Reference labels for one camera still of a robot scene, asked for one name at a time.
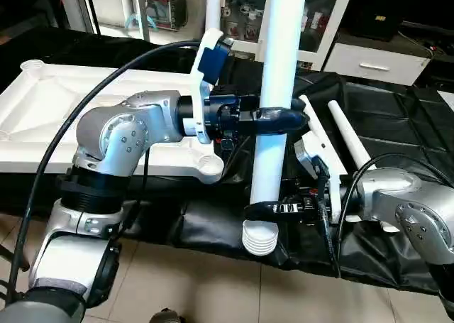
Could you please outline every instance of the white plastic tray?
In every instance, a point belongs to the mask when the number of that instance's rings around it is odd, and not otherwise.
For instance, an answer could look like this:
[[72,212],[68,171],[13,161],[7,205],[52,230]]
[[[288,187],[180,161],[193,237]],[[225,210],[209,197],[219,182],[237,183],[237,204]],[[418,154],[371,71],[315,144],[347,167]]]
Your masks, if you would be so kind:
[[[29,60],[22,73],[0,95],[0,173],[34,173],[45,149],[77,103],[114,69],[45,64]],[[104,88],[82,112],[114,105],[136,92],[178,90],[189,94],[189,75],[129,70]],[[65,173],[77,148],[75,128],[60,142],[47,173]],[[193,176],[204,183],[221,177],[223,161],[213,144],[195,137],[158,143],[150,150],[150,175]],[[143,173],[143,158],[135,174]]]

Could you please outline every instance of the cabinet drawer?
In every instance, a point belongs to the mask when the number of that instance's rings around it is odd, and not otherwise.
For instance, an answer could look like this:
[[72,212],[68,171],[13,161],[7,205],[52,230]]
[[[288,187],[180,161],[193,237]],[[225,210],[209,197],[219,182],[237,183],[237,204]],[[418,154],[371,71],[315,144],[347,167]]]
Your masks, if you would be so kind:
[[412,85],[428,61],[428,58],[413,55],[337,43],[324,70],[345,76]]

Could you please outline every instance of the stack of white cups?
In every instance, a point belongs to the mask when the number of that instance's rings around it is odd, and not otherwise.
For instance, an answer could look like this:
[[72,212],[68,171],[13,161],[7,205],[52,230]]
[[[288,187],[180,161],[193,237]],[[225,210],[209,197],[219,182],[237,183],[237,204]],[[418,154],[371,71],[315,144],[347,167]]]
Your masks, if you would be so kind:
[[243,245],[255,256],[266,256],[272,253],[277,244],[279,228],[274,222],[251,221],[243,222]]

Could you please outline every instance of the black cable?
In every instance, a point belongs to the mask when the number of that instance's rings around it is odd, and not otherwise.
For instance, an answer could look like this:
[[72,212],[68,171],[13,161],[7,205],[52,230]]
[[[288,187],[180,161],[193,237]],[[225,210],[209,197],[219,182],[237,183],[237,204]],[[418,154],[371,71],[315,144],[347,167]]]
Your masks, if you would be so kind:
[[328,78],[331,78],[332,76],[333,76],[332,73],[327,73],[327,74],[324,75],[322,78],[320,78],[319,80],[313,81],[313,82],[310,83],[309,85],[302,85],[302,86],[300,86],[300,87],[297,87],[295,90],[293,90],[292,98],[298,98],[298,97],[300,97],[303,93],[305,93],[305,91],[307,91],[308,89],[310,89],[310,88],[312,87],[312,85],[316,85],[316,84],[322,83],[322,82],[324,82],[325,80],[327,80]]
[[402,153],[387,153],[387,154],[378,155],[378,156],[370,159],[369,162],[364,164],[358,170],[358,172],[356,173],[355,177],[352,180],[350,187],[347,190],[346,196],[343,198],[343,203],[342,203],[342,207],[340,210],[340,216],[339,216],[339,227],[338,227],[338,231],[336,233],[336,248],[337,248],[338,261],[341,259],[343,223],[345,221],[345,217],[347,216],[347,208],[348,208],[348,205],[350,204],[350,200],[355,191],[355,188],[358,185],[360,178],[365,174],[365,172],[370,168],[370,166],[374,165],[375,163],[377,163],[381,160],[384,160],[385,158],[405,158],[407,160],[418,163],[419,165],[422,165],[423,167],[425,167],[427,170],[430,170],[436,177],[438,177],[441,181],[443,181],[447,186],[454,188],[454,184],[440,170],[433,167],[429,163],[420,161],[416,158],[412,158],[411,156],[407,156]]
[[231,166],[234,164],[236,158],[238,157],[238,154],[244,148],[246,143],[249,142],[249,140],[250,140],[250,136],[247,136],[246,138],[244,138],[243,141],[241,143],[239,143],[236,146],[236,148],[233,150],[233,152],[229,155],[229,157],[226,161],[226,164],[224,166],[221,179],[219,181],[223,180],[224,177],[227,176],[228,172],[230,172]]
[[19,267],[21,265],[21,256],[23,253],[23,245],[26,241],[26,235],[27,235],[27,230],[28,230],[28,225],[31,220],[31,214],[32,214],[32,207],[33,203],[35,200],[36,192],[38,191],[38,185],[40,182],[40,179],[42,175],[44,174],[44,170],[46,166],[48,165],[49,159],[52,156],[54,150],[57,148],[58,143],[68,130],[68,128],[71,126],[72,122],[79,116],[79,114],[82,112],[84,107],[107,85],[109,85],[114,79],[116,79],[119,75],[121,75],[123,72],[129,69],[133,69],[134,67],[139,66],[145,59],[148,59],[152,55],[156,55],[158,53],[161,53],[162,51],[169,50],[171,48],[182,48],[182,47],[187,47],[187,46],[193,46],[193,47],[198,47],[200,45],[199,41],[180,41],[178,43],[170,43],[167,45],[160,46],[159,48],[155,48],[153,50],[150,50],[146,53],[143,53],[142,55],[139,55],[137,58],[131,60],[130,62],[126,63],[119,69],[113,71],[109,76],[107,76],[102,82],[100,82],[95,88],[88,93],[85,98],[83,98],[80,103],[74,108],[74,110],[71,112],[71,114],[67,117],[66,121],[63,123],[63,125],[58,129],[57,133],[55,134],[54,138],[50,142],[48,148],[46,149],[43,158],[40,161],[40,164],[38,166],[38,169],[36,170],[36,176],[33,181],[33,186],[30,191],[30,196],[28,197],[28,203],[26,210],[23,215],[23,220],[21,223],[21,228],[19,229],[19,233],[17,236],[17,241],[16,241],[16,247],[14,248],[14,258],[13,261],[11,262],[11,271],[9,273],[9,287],[7,289],[7,294],[6,294],[6,304],[10,304],[13,295],[12,291],[16,289],[16,283],[17,283],[17,277],[18,277],[18,271]]
[[325,189],[329,181],[328,167],[317,156],[312,160],[317,174],[317,208],[319,212],[319,224],[321,233],[323,234],[323,241],[325,243],[326,252],[331,267],[334,271],[334,277],[341,277],[341,267],[339,266],[338,258],[336,257],[336,249],[334,248],[333,239],[331,238],[331,231],[329,227],[329,215],[325,205]]
[[130,209],[128,215],[123,220],[123,225],[120,228],[120,231],[115,236],[114,240],[118,240],[121,236],[125,233],[127,229],[130,229],[135,220],[137,219],[140,213],[140,203],[143,200],[143,195],[145,194],[147,188],[147,180],[148,180],[148,163],[150,162],[150,149],[147,149],[145,152],[145,162],[143,165],[143,176],[142,176],[142,187],[140,189],[140,193],[137,199],[134,202],[133,208]]
[[93,0],[88,0],[88,4],[90,6],[90,11],[92,13],[93,23],[94,23],[94,27],[96,29],[96,34],[98,36],[101,36],[101,30],[99,29],[98,17],[96,16],[96,10],[94,9]]

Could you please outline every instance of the black clamp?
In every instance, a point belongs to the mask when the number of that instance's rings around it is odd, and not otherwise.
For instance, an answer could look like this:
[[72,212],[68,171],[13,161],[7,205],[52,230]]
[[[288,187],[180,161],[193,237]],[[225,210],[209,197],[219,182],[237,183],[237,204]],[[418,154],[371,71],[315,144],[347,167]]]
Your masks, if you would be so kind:
[[301,111],[272,107],[240,113],[237,130],[244,135],[279,135],[298,131],[307,125]]
[[245,207],[247,220],[270,222],[303,222],[313,224],[319,219],[315,196],[305,196],[302,202],[284,204],[279,201],[265,201]]

